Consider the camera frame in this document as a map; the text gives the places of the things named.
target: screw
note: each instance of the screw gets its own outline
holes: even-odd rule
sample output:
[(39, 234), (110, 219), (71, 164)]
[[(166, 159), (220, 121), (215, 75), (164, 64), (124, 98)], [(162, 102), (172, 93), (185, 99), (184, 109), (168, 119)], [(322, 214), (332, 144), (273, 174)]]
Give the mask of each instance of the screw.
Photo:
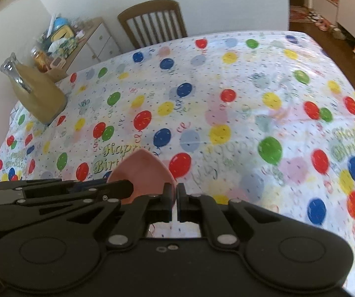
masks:
[(121, 234), (115, 234), (109, 237), (109, 243), (111, 243), (114, 246), (122, 246), (127, 242), (128, 242), (128, 238)]
[(225, 245), (234, 244), (237, 240), (237, 237), (232, 234), (222, 234), (218, 236), (218, 242)]
[(179, 246), (177, 244), (170, 244), (168, 246), (168, 249), (169, 250), (178, 250)]
[(166, 251), (168, 251), (168, 249), (166, 249), (166, 247), (156, 247), (155, 250), (158, 251), (158, 252), (166, 252)]

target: chair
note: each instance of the chair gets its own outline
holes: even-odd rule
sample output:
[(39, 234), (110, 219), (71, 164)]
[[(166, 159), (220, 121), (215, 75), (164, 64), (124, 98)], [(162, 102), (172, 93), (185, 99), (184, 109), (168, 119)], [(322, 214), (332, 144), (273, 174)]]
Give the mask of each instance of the chair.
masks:
[(121, 12), (118, 21), (136, 49), (187, 37), (180, 6), (174, 0), (136, 4)]

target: balloon print tablecloth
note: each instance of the balloon print tablecloth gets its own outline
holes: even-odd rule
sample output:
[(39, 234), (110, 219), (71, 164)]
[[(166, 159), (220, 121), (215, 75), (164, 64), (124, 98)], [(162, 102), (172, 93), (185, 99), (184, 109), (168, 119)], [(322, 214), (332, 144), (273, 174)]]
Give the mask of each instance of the balloon print tablecloth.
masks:
[[(68, 105), (49, 127), (19, 107), (0, 181), (101, 178), (143, 147), (188, 193), (242, 198), (337, 233), (355, 253), (355, 92), (304, 33), (170, 41), (60, 87)], [(170, 234), (189, 230), (153, 229)], [(355, 290), (355, 263), (345, 286)]]

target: table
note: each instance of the table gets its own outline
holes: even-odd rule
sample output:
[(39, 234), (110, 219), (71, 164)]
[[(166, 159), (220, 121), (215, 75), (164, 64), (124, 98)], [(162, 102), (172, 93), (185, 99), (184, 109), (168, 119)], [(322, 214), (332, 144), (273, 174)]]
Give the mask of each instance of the table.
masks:
[[(355, 92), (306, 34), (170, 41), (73, 73), (60, 88), (68, 105), (49, 127), (20, 105), (0, 181), (101, 178), (143, 147), (188, 193), (261, 205), (332, 231), (355, 252)], [(355, 290), (355, 263), (345, 287)]]

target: green balloon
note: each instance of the green balloon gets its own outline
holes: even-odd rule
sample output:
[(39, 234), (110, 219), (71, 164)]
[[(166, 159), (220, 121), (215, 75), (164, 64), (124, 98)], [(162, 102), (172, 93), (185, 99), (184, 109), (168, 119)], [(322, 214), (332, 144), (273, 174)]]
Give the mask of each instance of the green balloon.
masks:
[(25, 114), (20, 115), (18, 125), (22, 125), (22, 123), (25, 121)]
[(327, 123), (329, 123), (333, 120), (333, 114), (326, 107), (322, 107), (319, 110), (319, 114), (321, 115), (321, 119), (323, 119)]
[(259, 43), (255, 39), (248, 39), (246, 40), (246, 45), (251, 49), (256, 49)]
[(295, 70), (294, 77), (303, 84), (309, 84), (309, 76), (303, 70)]
[(64, 167), (67, 164), (67, 153), (62, 153), (59, 158), (58, 161), (56, 162), (56, 167), (58, 168), (58, 170), (63, 170)]
[(121, 98), (121, 94), (118, 91), (116, 91), (115, 93), (109, 96), (109, 98), (107, 99), (107, 104), (113, 106), (117, 101), (119, 101), (120, 98)]
[(106, 73), (107, 73), (107, 68), (106, 68), (106, 67), (103, 67), (103, 68), (100, 69), (100, 71), (99, 71), (98, 78), (103, 77)]
[(262, 159), (273, 165), (278, 165), (282, 158), (282, 146), (279, 141), (273, 137), (263, 139), (259, 143), (257, 150)]
[(108, 141), (111, 136), (114, 134), (114, 126), (107, 126), (105, 131), (102, 134), (102, 140), (103, 141)]

